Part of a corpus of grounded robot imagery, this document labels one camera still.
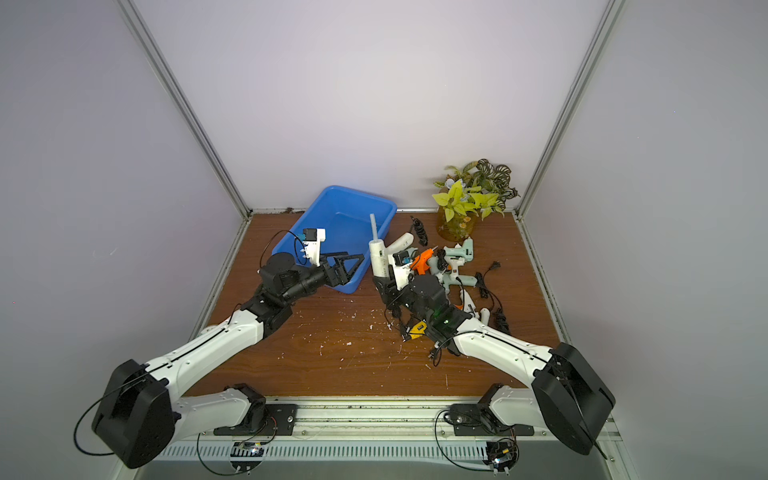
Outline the yellow glue gun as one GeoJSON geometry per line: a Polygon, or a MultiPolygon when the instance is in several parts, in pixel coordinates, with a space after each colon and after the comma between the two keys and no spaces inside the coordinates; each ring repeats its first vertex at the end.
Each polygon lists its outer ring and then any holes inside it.
{"type": "Polygon", "coordinates": [[[410,341],[426,335],[427,323],[425,321],[409,322],[400,325],[400,333],[404,341],[410,341]]]}

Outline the large white glue gun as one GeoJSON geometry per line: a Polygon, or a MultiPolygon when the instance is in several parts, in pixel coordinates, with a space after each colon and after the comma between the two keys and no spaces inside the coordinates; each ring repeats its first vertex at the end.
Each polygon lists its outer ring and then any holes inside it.
{"type": "Polygon", "coordinates": [[[389,246],[386,246],[384,240],[378,237],[378,227],[373,213],[370,214],[370,222],[373,239],[369,242],[369,252],[373,276],[379,279],[394,280],[397,289],[401,290],[408,283],[411,267],[409,263],[397,265],[395,254],[401,251],[408,252],[408,248],[414,242],[414,235],[406,232],[389,246]]]}

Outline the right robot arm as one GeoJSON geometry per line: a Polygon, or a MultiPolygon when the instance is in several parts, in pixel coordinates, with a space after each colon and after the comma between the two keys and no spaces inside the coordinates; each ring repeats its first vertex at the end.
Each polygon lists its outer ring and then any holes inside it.
{"type": "Polygon", "coordinates": [[[479,402],[481,421],[488,428],[541,426],[582,455],[597,446],[616,399],[576,347],[565,342],[555,347],[537,345],[499,331],[456,307],[433,276],[416,276],[401,288],[384,277],[375,276],[373,282],[386,310],[403,307],[410,312],[413,323],[400,327],[404,339],[427,338],[433,343],[434,365],[445,351],[474,358],[533,392],[533,412],[523,419],[510,405],[510,387],[490,388],[479,402]]]}

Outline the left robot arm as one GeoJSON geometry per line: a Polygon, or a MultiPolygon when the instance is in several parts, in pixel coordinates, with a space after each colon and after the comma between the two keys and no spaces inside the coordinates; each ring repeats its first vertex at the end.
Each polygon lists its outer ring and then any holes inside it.
{"type": "Polygon", "coordinates": [[[275,333],[301,299],[323,286],[349,283],[361,254],[323,255],[300,265],[290,253],[260,268],[253,297],[221,323],[145,363],[127,360],[113,371],[92,422],[100,440],[130,469],[142,467],[169,444],[207,431],[259,434],[269,425],[265,398],[240,383],[208,395],[188,390],[239,352],[275,333]]]}

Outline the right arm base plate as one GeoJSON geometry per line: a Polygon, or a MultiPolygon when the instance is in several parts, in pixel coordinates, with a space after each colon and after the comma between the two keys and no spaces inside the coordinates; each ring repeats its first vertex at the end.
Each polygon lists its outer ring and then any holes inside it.
{"type": "Polygon", "coordinates": [[[449,407],[443,420],[452,426],[456,436],[533,436],[530,425],[505,425],[489,410],[477,404],[459,403],[449,407]]]}

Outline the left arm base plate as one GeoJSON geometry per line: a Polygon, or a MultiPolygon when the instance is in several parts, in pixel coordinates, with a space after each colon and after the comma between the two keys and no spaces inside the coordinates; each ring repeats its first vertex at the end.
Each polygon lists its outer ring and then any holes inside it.
{"type": "Polygon", "coordinates": [[[237,425],[213,430],[215,436],[291,436],[297,404],[277,403],[252,407],[237,425]]]}

